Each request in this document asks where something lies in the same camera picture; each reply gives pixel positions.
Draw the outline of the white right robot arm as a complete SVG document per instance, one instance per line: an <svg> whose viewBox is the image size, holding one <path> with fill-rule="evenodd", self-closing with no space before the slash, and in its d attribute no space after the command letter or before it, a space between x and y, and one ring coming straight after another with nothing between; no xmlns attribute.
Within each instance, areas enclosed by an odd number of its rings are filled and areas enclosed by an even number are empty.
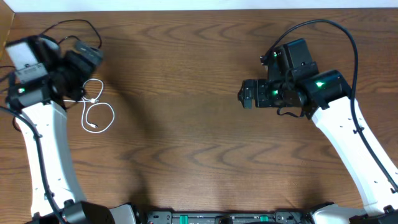
<svg viewBox="0 0 398 224"><path fill-rule="evenodd" d="M310 223L397 223L397 167L386 154L358 105L351 113L351 87L337 70L319 72L307 43L297 39L272 50L266 79L243 81L238 100L244 108L297 107L336 149L354 180L362 209L321 205Z"/></svg>

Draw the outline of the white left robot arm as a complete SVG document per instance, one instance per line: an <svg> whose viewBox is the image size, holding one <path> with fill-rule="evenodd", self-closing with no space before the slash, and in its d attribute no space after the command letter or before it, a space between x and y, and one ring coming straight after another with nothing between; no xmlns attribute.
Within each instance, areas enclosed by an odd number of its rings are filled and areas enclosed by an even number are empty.
<svg viewBox="0 0 398 224"><path fill-rule="evenodd" d="M62 53L46 35L6 44L15 71L5 112L16 118L24 138L32 180L32 223L135 223L130 204L108 208L89 203L78 183L67 136L64 99L80 101L83 85L103 52L78 40Z"/></svg>

